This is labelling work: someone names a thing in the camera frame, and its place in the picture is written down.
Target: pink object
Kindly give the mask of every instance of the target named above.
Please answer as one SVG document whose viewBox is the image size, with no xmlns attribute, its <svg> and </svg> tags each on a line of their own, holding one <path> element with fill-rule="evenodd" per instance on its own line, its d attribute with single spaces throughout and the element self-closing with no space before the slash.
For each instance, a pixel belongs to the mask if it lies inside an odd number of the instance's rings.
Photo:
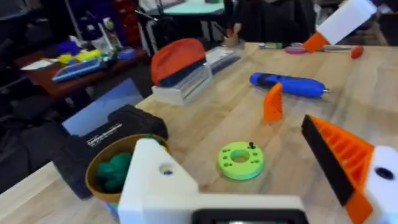
<svg viewBox="0 0 398 224">
<path fill-rule="evenodd" d="M 305 54 L 308 51 L 302 46 L 290 46 L 285 48 L 285 52 L 288 54 Z"/>
</svg>

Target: small black knob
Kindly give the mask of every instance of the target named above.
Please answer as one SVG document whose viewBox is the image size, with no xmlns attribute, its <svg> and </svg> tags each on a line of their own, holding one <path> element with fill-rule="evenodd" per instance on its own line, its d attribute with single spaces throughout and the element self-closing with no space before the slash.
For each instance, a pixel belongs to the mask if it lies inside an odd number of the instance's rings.
<svg viewBox="0 0 398 224">
<path fill-rule="evenodd" d="M 253 143 L 253 142 L 249 142 L 249 146 L 250 146 L 251 149 L 255 149 L 255 148 L 256 148 L 256 147 L 254 146 L 254 143 Z"/>
</svg>

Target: wooden table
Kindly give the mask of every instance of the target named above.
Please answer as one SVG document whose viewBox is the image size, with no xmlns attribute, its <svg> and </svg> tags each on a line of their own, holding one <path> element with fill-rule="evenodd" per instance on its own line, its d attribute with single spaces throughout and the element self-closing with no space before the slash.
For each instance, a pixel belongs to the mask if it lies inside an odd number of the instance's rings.
<svg viewBox="0 0 398 224">
<path fill-rule="evenodd" d="M 23 67 L 37 60 L 40 60 L 41 58 L 43 58 L 43 56 L 44 55 L 42 52 L 37 52 L 17 59 L 16 63 L 18 66 Z M 136 50 L 135 56 L 133 58 L 130 58 L 128 60 L 118 60 L 116 65 L 114 65 L 107 72 L 93 72 L 89 75 L 84 75 L 81 78 L 74 78 L 60 83 L 53 82 L 51 78 L 59 69 L 62 68 L 61 63 L 54 63 L 44 68 L 27 71 L 27 75 L 35 84 L 42 86 L 45 91 L 47 91 L 47 93 L 49 93 L 50 95 L 55 97 L 64 97 L 68 96 L 73 91 L 79 90 L 89 84 L 92 84 L 93 82 L 99 80 L 100 78 L 103 78 L 108 74 L 112 75 L 122 70 L 125 70 L 146 57 L 147 55 L 144 50 Z"/>
<path fill-rule="evenodd" d="M 349 53 L 289 55 L 247 44 L 244 57 L 215 75 L 188 106 L 153 97 L 137 105 L 164 119 L 174 158 L 204 192 L 301 196 L 310 223 L 350 223 L 301 134 L 305 114 L 331 121 L 372 144 L 398 147 L 398 48 L 366 47 Z M 284 117 L 262 120 L 266 91 L 249 83 L 254 72 L 315 78 L 332 93 L 322 100 L 284 95 Z M 247 181 L 226 179 L 216 170 L 219 149 L 233 141 L 263 148 L 267 170 Z M 0 223 L 114 223 L 102 204 L 80 201 L 52 163 L 0 195 Z"/>
</svg>

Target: green 3d printed disc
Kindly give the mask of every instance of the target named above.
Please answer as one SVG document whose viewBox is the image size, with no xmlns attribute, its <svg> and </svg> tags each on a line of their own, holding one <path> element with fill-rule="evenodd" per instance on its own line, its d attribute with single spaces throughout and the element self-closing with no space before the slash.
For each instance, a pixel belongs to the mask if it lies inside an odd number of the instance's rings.
<svg viewBox="0 0 398 224">
<path fill-rule="evenodd" d="M 222 173 L 234 180 L 248 180 L 261 173 L 264 156 L 253 142 L 232 142 L 218 153 L 218 166 Z"/>
</svg>

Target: white block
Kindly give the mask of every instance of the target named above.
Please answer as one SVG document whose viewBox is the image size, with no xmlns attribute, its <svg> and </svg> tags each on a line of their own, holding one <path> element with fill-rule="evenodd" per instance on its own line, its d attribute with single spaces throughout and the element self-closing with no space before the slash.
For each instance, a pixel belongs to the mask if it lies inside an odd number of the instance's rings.
<svg viewBox="0 0 398 224">
<path fill-rule="evenodd" d="M 377 7 L 369 0 L 348 0 L 317 29 L 329 41 L 337 44 L 375 14 Z"/>
</svg>

